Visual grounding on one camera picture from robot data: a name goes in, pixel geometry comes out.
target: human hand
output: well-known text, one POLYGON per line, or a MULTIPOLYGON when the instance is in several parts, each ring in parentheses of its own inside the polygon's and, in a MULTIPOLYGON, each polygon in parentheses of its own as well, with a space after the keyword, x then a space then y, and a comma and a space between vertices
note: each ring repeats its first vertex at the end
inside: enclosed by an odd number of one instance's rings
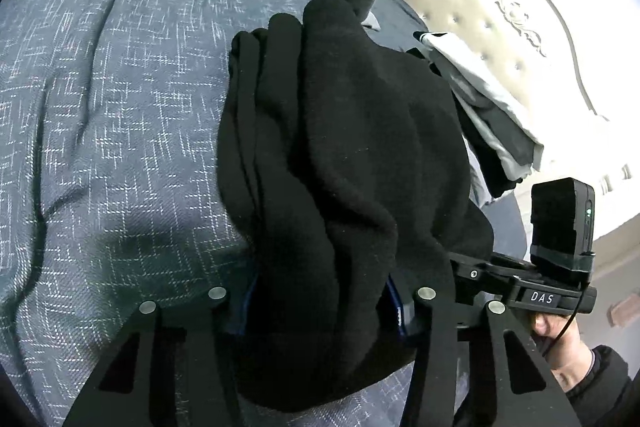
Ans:
MULTIPOLYGON (((537 313, 532 315, 531 328, 540 337, 554 339, 568 320, 569 317, 562 315, 537 313)), ((551 372, 565 393, 587 376, 592 360, 593 353, 581 340, 578 323, 575 320, 546 356, 551 372)))

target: blue bedspread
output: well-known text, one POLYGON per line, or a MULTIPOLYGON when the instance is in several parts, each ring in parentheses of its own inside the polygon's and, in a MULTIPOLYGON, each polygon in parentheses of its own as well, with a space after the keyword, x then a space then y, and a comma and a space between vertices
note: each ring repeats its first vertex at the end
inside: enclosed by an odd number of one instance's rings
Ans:
MULTIPOLYGON (((44 425, 62 425, 140 302, 246 267, 216 185, 226 55, 308 1, 2 0, 0 364, 44 425)), ((373 13, 379 44, 424 30, 401 0, 373 13)), ((248 423, 397 425, 409 370, 305 415, 244 404, 248 423)))

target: metal bolt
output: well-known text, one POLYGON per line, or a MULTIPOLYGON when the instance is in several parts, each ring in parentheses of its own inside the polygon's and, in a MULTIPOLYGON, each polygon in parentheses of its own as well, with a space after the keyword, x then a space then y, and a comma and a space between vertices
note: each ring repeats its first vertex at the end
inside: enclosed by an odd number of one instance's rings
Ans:
POLYGON ((418 290, 418 297, 420 299, 430 301, 431 299, 435 298, 435 296, 436 296, 436 290, 434 290, 433 288, 423 286, 418 290))
POLYGON ((148 315, 149 313, 156 311, 156 303, 153 301, 144 301, 140 304, 140 308, 138 309, 140 310, 140 313, 148 315))
POLYGON ((209 290, 209 298, 214 301, 219 301, 220 299, 224 299, 226 296, 226 290, 222 286, 216 286, 209 290))
POLYGON ((500 315, 503 314, 505 311, 504 304, 502 304, 500 301, 491 301, 489 303, 489 311, 495 313, 496 315, 500 315))

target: bed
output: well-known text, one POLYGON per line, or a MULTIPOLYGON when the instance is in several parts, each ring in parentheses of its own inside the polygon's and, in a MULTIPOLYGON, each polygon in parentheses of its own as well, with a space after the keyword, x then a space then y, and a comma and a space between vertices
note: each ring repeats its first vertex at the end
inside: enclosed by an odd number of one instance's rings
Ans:
POLYGON ((594 238, 640 213, 636 40, 640 0, 407 0, 452 32, 528 111, 539 172, 514 193, 530 244, 530 188, 572 176, 596 189, 594 238))
MULTIPOLYGON (((0 365, 42 425, 62 425, 140 302, 189 301, 247 269, 216 184, 228 48, 308 1, 2 0, 0 365)), ((379 44, 407 50, 426 29, 403 0, 372 11, 379 44)), ((495 250, 523 255, 515 199, 485 213, 495 250)), ((390 427, 410 369, 307 414, 243 407, 260 427, 390 427)))

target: tufted headboard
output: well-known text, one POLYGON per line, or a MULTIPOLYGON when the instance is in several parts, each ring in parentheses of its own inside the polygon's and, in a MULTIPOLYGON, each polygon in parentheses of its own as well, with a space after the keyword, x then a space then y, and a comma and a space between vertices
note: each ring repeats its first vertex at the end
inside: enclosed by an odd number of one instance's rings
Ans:
POLYGON ((529 234, 531 185, 565 176, 596 188, 596 237, 640 213, 640 74, 626 26, 640 27, 640 0, 407 2, 431 32, 462 38, 529 112, 545 145, 541 171, 516 188, 529 234), (609 18, 604 38, 596 28, 609 18))

